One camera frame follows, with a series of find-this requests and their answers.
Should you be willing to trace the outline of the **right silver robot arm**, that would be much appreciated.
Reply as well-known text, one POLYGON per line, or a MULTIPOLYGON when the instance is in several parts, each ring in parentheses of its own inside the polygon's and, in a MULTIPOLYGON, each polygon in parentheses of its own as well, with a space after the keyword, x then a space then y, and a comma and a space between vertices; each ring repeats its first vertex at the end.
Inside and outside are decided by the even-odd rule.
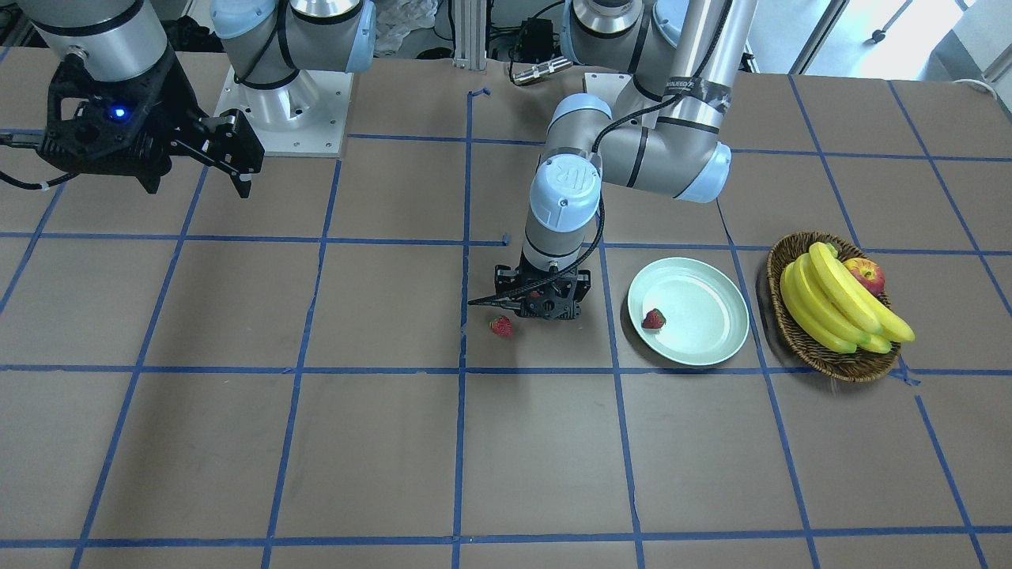
POLYGON ((3 174, 22 190, 113 175, 155 194, 172 158, 188 156, 248 198, 265 156, 261 134, 322 119, 312 72, 362 73, 375 53, 372 1, 213 1, 212 28, 189 16, 162 21, 148 1, 18 6, 60 58, 43 133, 2 135, 3 145, 33 150, 61 172, 45 183, 3 174), (228 55, 239 107, 203 111, 178 50, 228 55))

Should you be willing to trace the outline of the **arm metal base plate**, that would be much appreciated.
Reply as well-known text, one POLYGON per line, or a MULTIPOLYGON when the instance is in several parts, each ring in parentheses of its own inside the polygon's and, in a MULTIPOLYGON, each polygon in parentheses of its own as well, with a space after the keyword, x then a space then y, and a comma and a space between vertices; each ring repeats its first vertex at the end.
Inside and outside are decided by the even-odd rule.
POLYGON ((609 105, 614 105, 630 79, 632 76, 628 74, 586 72, 584 73, 584 91, 597 96, 609 105))
POLYGON ((257 90, 235 83, 228 74, 214 111, 238 109, 267 157, 339 158, 355 78, 301 70, 288 85, 257 90))

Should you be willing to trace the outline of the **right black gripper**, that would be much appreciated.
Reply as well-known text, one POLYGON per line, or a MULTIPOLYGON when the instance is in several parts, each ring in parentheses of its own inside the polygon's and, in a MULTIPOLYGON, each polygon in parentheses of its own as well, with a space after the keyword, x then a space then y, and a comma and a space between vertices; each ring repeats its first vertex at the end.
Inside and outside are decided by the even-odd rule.
POLYGON ((230 176, 248 198, 264 148, 245 115, 207 115, 178 58, 163 55, 123 81, 99 81, 79 55, 66 55, 47 95, 47 125, 36 154, 73 174, 134 177, 155 194, 173 156, 188 156, 230 176))

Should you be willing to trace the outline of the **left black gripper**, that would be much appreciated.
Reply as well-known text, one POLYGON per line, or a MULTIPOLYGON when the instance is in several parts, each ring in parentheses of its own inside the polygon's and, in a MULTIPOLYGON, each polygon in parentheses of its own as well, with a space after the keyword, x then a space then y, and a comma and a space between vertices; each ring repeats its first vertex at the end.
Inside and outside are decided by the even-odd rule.
POLYGON ((535 269, 529 264, 520 264, 516 269, 510 269, 506 264, 495 266, 495 289, 497 294, 509 292, 509 296, 498 301, 498 305, 505 310, 509 310, 520 318, 545 319, 545 320, 574 320, 581 315, 580 303, 591 289, 591 273, 586 269, 579 269, 575 273, 561 275, 555 281, 547 284, 539 284, 546 295, 546 301, 542 303, 527 302, 527 293, 514 294, 513 289, 531 284, 543 277, 549 277, 547 273, 535 269))

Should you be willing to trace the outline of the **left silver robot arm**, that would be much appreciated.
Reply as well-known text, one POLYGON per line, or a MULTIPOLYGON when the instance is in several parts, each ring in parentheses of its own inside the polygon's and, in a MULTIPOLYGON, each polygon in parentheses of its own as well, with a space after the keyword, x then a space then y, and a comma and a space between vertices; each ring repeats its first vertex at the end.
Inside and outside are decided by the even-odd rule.
POLYGON ((529 187, 517 267, 474 305, 572 320, 591 287, 582 264, 603 234, 605 183, 711 202, 729 176, 719 129, 745 53, 754 1, 568 1, 561 53, 625 73, 614 102, 565 97, 529 187))

